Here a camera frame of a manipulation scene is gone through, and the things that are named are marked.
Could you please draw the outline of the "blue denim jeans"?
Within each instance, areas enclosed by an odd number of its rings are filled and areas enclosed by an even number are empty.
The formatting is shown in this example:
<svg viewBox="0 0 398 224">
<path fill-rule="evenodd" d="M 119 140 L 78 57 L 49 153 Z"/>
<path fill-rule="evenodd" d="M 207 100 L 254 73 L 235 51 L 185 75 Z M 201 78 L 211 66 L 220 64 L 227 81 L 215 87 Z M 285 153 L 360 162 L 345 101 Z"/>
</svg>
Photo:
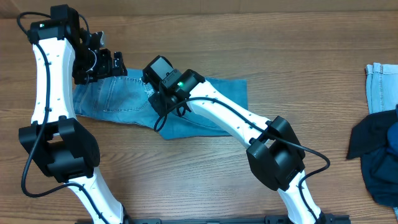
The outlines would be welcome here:
<svg viewBox="0 0 398 224">
<path fill-rule="evenodd" d="M 102 121 L 136 124 L 152 129 L 159 115 L 149 102 L 154 89 L 141 80 L 142 76 L 142 70 L 129 69 L 123 77 L 77 85 L 73 91 L 75 113 Z M 179 117 L 175 111 L 168 115 L 159 134 L 165 140 L 228 135 L 209 119 L 190 112 Z"/>
</svg>

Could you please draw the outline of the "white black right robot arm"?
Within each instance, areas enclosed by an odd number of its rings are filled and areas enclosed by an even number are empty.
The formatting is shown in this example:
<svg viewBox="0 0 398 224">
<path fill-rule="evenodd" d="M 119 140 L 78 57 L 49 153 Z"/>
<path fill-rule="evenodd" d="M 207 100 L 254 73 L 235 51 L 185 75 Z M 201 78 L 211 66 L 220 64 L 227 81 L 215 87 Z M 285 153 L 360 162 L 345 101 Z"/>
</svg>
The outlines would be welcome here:
<svg viewBox="0 0 398 224">
<path fill-rule="evenodd" d="M 279 193 L 292 223 L 325 222 L 305 182 L 303 160 L 309 150 L 300 144 L 287 120 L 280 116 L 270 120 L 244 109 L 196 71 L 182 73 L 160 55 L 146 66 L 142 79 L 159 94 L 156 132 L 173 110 L 179 116 L 189 111 L 209 119 L 245 147 L 251 172 Z"/>
</svg>

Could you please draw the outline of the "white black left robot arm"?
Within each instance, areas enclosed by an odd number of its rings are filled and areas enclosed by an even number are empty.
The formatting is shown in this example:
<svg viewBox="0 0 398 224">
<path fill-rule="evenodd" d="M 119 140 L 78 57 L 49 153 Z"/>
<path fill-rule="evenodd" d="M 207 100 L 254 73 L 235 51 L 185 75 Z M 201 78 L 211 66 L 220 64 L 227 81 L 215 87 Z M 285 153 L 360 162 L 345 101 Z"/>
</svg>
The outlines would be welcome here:
<svg viewBox="0 0 398 224">
<path fill-rule="evenodd" d="M 102 32 L 81 27 L 85 18 L 66 4 L 53 6 L 25 34 L 37 65 L 37 91 L 31 124 L 19 130 L 19 141 L 36 164 L 60 189 L 80 199 L 92 223 L 131 223 L 99 169 L 95 137 L 77 120 L 73 85 L 127 75 L 121 52 L 104 46 Z"/>
</svg>

